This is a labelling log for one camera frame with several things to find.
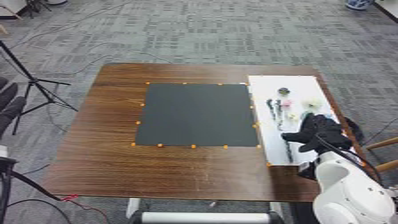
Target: black mat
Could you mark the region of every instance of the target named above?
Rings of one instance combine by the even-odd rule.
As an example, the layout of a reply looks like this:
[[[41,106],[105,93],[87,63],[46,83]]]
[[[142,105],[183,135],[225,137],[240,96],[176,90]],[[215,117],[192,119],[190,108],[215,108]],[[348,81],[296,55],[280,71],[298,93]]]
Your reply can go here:
[[[135,143],[256,146],[245,85],[151,84]]]

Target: wooden table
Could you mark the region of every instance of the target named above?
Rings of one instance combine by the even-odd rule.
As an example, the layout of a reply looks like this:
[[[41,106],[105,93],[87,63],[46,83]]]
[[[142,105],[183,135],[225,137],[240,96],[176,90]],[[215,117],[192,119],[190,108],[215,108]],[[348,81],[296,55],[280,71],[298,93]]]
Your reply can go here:
[[[309,66],[110,64],[103,66],[74,118],[44,187],[60,195],[309,202],[314,181],[296,167],[266,167],[254,147],[135,146],[147,84],[240,83],[247,75],[316,76],[341,119],[318,71]]]

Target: black cloth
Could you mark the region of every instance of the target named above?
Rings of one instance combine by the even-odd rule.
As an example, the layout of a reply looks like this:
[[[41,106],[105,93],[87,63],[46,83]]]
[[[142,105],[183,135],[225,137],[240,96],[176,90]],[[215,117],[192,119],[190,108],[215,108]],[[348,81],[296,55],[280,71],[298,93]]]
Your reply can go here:
[[[282,133],[282,139],[304,144],[298,148],[300,152],[323,148],[316,134],[334,147],[350,149],[352,141],[341,133],[341,125],[334,120],[323,115],[309,113],[302,121],[300,131],[296,133]]]
[[[256,146],[245,85],[151,84],[135,143]]]
[[[7,79],[0,78],[0,90],[5,87],[5,84],[7,84]],[[17,93],[17,85],[16,83],[12,83],[10,86],[5,88],[5,90],[0,92],[0,139],[1,139],[9,124],[16,116],[19,115],[25,104],[26,104],[25,97],[21,96],[16,97],[16,93]]]

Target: white paper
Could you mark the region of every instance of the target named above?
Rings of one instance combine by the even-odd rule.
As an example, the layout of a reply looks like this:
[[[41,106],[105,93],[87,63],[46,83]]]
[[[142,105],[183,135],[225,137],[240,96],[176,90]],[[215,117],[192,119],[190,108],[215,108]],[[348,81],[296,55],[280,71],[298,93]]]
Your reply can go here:
[[[312,76],[248,76],[248,84],[266,160],[272,165],[300,165],[302,162],[311,162],[316,159],[316,152],[300,153],[298,147],[302,144],[288,143],[291,150],[291,153],[288,153],[280,133],[298,131],[304,112],[323,114],[337,122],[316,78]],[[286,96],[277,92],[282,87],[289,90]],[[268,99],[272,99],[275,119],[266,104]],[[277,100],[280,100],[280,103],[291,101],[289,107],[282,107],[280,116],[277,113]]]

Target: floor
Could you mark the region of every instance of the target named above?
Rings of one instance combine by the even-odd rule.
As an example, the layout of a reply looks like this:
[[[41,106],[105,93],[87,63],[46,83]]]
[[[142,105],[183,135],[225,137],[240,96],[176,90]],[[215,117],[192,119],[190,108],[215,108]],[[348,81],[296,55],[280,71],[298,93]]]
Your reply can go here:
[[[1,21],[10,35],[0,36],[37,77],[69,82],[57,89],[80,107],[105,63],[312,65],[346,117],[366,138],[398,117],[398,26],[371,7],[350,11],[339,0],[85,0],[41,11],[35,18]],[[1,76],[26,86],[26,79],[0,59]],[[37,92],[28,107],[42,102]],[[49,106],[23,117],[17,135],[1,145],[17,159],[16,171],[51,163],[74,112]],[[398,122],[371,142],[396,136]],[[373,164],[398,159],[396,147],[367,153]],[[46,170],[28,176],[41,181]],[[383,173],[398,183],[396,171]],[[17,181],[10,202],[44,198]],[[126,223],[126,199],[80,198],[106,210],[113,224]],[[58,203],[73,223],[105,223],[94,211]],[[208,202],[147,200],[151,211],[211,211]],[[268,203],[225,202],[215,211],[263,212]],[[37,202],[10,207],[7,223],[65,223]]]

